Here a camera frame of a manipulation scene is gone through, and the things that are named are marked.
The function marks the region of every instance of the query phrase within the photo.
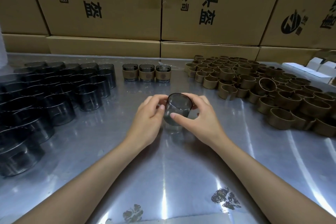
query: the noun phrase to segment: right hand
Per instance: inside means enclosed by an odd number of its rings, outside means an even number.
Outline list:
[[[219,123],[216,113],[205,96],[191,93],[182,93],[188,96],[199,109],[199,115],[191,120],[177,113],[171,113],[170,117],[179,125],[193,133],[203,143],[212,147],[216,142],[226,137]]]

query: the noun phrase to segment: reflective metal surface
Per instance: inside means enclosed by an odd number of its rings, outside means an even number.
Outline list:
[[[13,222],[115,148],[147,96],[174,92],[206,95],[227,135],[239,147],[336,215],[334,139],[271,127],[246,99],[225,101],[217,90],[207,90],[189,78],[183,71],[188,60],[18,54],[8,58],[13,67],[38,60],[113,63],[117,86],[103,99],[102,107],[91,112],[77,108],[73,121],[56,127],[55,135],[42,144],[46,154],[34,168],[0,179],[0,223]],[[172,67],[170,83],[123,80],[122,64],[159,62]],[[324,89],[318,83],[312,85]],[[189,114],[196,116],[196,110]],[[167,124],[158,137],[121,173],[88,223],[268,223],[237,177],[209,147],[185,129]]]

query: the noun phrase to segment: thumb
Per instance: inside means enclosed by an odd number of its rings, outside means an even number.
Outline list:
[[[191,119],[188,119],[178,113],[171,113],[170,117],[179,125],[185,127],[187,130],[191,127]]]
[[[154,117],[159,120],[162,120],[164,113],[165,113],[165,106],[160,105],[160,107],[156,110],[156,114],[154,115]]]

